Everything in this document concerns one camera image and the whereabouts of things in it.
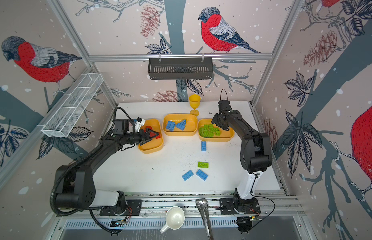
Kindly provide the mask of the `blue lego brick upturned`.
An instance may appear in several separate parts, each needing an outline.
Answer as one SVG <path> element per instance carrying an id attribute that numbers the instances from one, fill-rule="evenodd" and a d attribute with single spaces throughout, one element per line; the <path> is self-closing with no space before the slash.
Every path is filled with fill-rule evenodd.
<path id="1" fill-rule="evenodd" d="M 173 132 L 174 129 L 175 129 L 175 126 L 176 126 L 176 123 L 175 122 L 168 121 L 167 124 L 166 124 L 166 130 L 167 131 L 170 131 L 170 132 Z"/>

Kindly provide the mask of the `blue lego brick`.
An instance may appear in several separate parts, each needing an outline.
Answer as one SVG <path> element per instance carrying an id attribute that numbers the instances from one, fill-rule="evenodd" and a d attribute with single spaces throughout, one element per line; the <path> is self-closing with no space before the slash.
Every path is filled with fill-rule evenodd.
<path id="1" fill-rule="evenodd" d="M 194 175 L 194 173 L 189 170 L 187 171 L 185 174 L 182 175 L 182 178 L 184 181 L 187 181 L 188 179 L 190 179 L 192 176 Z"/>
<path id="2" fill-rule="evenodd" d="M 207 143 L 205 141 L 201 141 L 201 151 L 202 152 L 207 151 Z"/>
<path id="3" fill-rule="evenodd" d="M 206 181 L 207 178 L 208 178 L 208 175 L 207 175 L 205 172 L 203 172 L 201 169 L 198 169 L 198 170 L 197 170 L 196 175 L 197 175 L 200 179 L 202 179 L 203 181 Z"/>

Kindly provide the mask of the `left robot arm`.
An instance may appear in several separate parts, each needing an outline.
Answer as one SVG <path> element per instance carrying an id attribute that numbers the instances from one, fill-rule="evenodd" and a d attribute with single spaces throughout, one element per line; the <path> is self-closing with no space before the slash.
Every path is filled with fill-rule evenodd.
<path id="1" fill-rule="evenodd" d="M 133 120 L 127 116 L 126 119 L 117 119 L 117 111 L 125 112 L 121 107 L 114 108 L 111 127 L 90 153 L 57 169 L 49 198 L 50 207 L 57 216 L 104 208 L 124 212 L 128 208 L 123 192 L 96 189 L 94 175 L 115 153 L 145 145 L 160 133 L 138 127 L 138 124 L 144 122 L 141 118 Z"/>

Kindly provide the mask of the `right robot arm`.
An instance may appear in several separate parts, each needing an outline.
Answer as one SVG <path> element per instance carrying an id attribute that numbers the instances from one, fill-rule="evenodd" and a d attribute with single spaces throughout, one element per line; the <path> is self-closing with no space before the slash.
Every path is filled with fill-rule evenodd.
<path id="1" fill-rule="evenodd" d="M 272 165 L 270 137 L 248 124 L 241 113 L 232 109 L 228 99 L 218 101 L 219 112 L 212 124 L 224 131 L 233 129 L 241 139 L 240 162 L 245 174 L 235 189 L 233 204 L 239 214 L 260 214 L 254 190 L 263 172 Z"/>

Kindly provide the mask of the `left yellow bin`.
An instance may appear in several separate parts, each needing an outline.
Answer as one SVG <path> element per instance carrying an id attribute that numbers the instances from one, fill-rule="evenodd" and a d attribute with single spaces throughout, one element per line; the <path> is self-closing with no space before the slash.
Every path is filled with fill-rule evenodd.
<path id="1" fill-rule="evenodd" d="M 153 141 L 151 143 L 146 143 L 142 146 L 138 145 L 138 149 L 144 154 L 158 152 L 163 148 L 164 144 L 160 122 L 157 119 L 147 119 L 145 124 L 143 125 L 143 129 L 146 130 L 148 127 L 152 127 L 154 131 L 159 132 L 160 139 L 157 139 L 156 141 Z"/>

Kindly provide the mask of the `yellow bin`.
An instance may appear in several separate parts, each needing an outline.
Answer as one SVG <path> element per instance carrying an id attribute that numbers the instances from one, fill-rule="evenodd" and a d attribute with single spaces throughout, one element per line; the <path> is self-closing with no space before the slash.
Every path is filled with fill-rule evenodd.
<path id="1" fill-rule="evenodd" d="M 189 114 L 169 114 L 162 129 L 168 136 L 193 136 L 197 132 L 197 117 Z"/>
<path id="2" fill-rule="evenodd" d="M 201 119 L 198 122 L 198 135 L 199 135 L 199 128 L 203 127 L 206 124 L 211 124 L 212 127 L 217 127 L 216 125 L 212 124 L 212 119 Z M 220 136 L 214 136 L 213 133 L 210 132 L 209 138 L 204 138 L 199 135 L 200 140 L 205 141 L 205 142 L 229 142 L 234 136 L 235 132 L 232 128 L 229 128 L 228 131 L 224 131 L 220 128 L 221 130 L 221 135 Z"/>
<path id="3" fill-rule="evenodd" d="M 148 127 L 152 127 L 154 131 L 159 132 L 160 139 L 157 139 L 156 141 L 153 141 L 151 143 L 146 143 L 142 146 L 138 145 L 138 149 L 144 154 L 158 152 L 163 148 L 164 144 L 160 122 L 157 119 L 147 119 L 145 124 L 143 125 L 143 129 L 146 130 Z"/>

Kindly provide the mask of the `green long lego brick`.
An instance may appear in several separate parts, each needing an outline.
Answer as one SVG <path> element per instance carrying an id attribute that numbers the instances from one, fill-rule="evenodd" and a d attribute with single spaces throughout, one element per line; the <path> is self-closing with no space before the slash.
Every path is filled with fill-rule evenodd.
<path id="1" fill-rule="evenodd" d="M 214 136 L 220 136 L 221 135 L 220 128 L 212 127 L 212 128 L 210 128 L 210 132 L 213 133 Z"/>

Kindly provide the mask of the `right yellow bin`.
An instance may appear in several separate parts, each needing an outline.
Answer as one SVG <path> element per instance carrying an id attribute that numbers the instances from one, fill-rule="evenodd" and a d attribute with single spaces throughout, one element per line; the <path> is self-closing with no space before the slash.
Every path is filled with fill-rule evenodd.
<path id="1" fill-rule="evenodd" d="M 201 119 L 198 122 L 198 135 L 199 135 L 199 128 L 203 127 L 206 124 L 211 124 L 212 127 L 217 127 L 216 125 L 212 124 L 212 119 Z M 205 142 L 229 142 L 234 136 L 235 132 L 232 128 L 229 128 L 228 131 L 224 131 L 220 128 L 221 130 L 221 135 L 220 136 L 214 136 L 213 133 L 210 132 L 209 138 L 204 138 L 199 135 L 200 140 L 205 141 Z"/>

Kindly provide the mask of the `green lego brick upper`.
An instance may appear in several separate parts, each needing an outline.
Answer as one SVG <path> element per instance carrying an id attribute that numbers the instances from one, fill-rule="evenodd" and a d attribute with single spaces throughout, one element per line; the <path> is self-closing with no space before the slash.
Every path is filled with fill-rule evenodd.
<path id="1" fill-rule="evenodd" d="M 211 132 L 212 125 L 206 124 L 202 127 L 202 137 L 209 138 L 210 132 Z"/>

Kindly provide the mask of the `green lego brick centre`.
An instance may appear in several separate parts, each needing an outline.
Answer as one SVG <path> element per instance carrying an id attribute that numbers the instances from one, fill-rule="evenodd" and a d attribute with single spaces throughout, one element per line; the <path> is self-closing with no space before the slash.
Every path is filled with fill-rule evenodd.
<path id="1" fill-rule="evenodd" d="M 203 127 L 200 127 L 200 128 L 199 128 L 199 135 L 202 136 L 203 133 L 204 133 L 204 129 L 203 129 Z"/>

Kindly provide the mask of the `middle yellow bin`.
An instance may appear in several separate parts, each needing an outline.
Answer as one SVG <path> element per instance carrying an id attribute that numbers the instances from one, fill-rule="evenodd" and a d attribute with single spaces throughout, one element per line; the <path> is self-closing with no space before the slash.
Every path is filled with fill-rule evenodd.
<path id="1" fill-rule="evenodd" d="M 193 136 L 197 132 L 197 117 L 189 114 L 169 114 L 162 129 L 168 136 Z"/>

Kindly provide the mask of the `yellow plastic goblet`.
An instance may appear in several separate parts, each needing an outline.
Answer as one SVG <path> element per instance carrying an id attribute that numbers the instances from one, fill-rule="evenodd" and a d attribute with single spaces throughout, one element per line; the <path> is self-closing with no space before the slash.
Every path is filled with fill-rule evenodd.
<path id="1" fill-rule="evenodd" d="M 197 110 L 197 108 L 200 106 L 200 102 L 201 97 L 199 95 L 194 94 L 189 96 L 189 104 L 192 108 L 192 110 L 190 111 L 190 115 L 194 115 L 197 117 L 200 114 Z"/>

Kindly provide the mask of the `green lego brick right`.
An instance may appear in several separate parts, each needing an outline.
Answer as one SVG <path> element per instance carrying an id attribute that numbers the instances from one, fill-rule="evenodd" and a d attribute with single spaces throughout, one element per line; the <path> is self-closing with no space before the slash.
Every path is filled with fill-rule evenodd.
<path id="1" fill-rule="evenodd" d="M 209 168 L 209 163 L 207 163 L 207 162 L 198 162 L 198 168 L 208 169 Z"/>

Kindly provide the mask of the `black hanging basket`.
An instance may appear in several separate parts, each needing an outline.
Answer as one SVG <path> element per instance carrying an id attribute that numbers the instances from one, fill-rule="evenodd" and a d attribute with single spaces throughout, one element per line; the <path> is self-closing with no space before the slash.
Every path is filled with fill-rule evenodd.
<path id="1" fill-rule="evenodd" d="M 151 80 L 208 80 L 214 75 L 212 58 L 150 59 Z"/>

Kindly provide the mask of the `white measuring cup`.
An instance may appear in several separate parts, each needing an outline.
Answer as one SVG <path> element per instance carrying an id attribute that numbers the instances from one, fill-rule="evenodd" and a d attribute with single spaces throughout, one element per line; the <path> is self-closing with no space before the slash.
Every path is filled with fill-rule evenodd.
<path id="1" fill-rule="evenodd" d="M 166 223 L 161 228 L 161 234 L 165 233 L 167 230 L 178 230 L 185 222 L 185 212 L 182 208 L 178 206 L 171 207 L 166 213 Z"/>

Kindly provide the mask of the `metal tongs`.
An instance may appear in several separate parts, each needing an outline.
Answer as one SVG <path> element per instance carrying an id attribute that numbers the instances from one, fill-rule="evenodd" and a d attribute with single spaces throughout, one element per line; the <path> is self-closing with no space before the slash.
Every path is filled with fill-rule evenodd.
<path id="1" fill-rule="evenodd" d="M 210 222 L 210 217 L 209 217 L 209 203 L 207 199 L 201 198 L 201 199 L 196 199 L 196 206 L 197 209 L 199 210 L 206 232 L 207 232 L 207 237 L 208 240 L 213 240 L 213 232 L 212 232 L 212 227 L 211 227 L 211 222 Z"/>

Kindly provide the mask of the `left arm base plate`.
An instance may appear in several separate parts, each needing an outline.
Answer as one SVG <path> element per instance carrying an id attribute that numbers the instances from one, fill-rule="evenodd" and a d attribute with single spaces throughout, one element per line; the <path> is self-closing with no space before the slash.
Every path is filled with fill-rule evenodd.
<path id="1" fill-rule="evenodd" d="M 142 208 L 142 200 L 125 200 L 121 206 L 104 207 L 100 210 L 99 215 L 102 217 L 129 217 L 139 216 Z"/>

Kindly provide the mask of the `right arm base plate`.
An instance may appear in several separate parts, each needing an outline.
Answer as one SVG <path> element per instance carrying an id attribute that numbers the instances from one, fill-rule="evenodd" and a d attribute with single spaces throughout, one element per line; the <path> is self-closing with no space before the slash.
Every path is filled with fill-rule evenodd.
<path id="1" fill-rule="evenodd" d="M 219 207 L 222 215 L 260 215 L 260 205 L 256 198 L 248 200 L 219 199 Z"/>

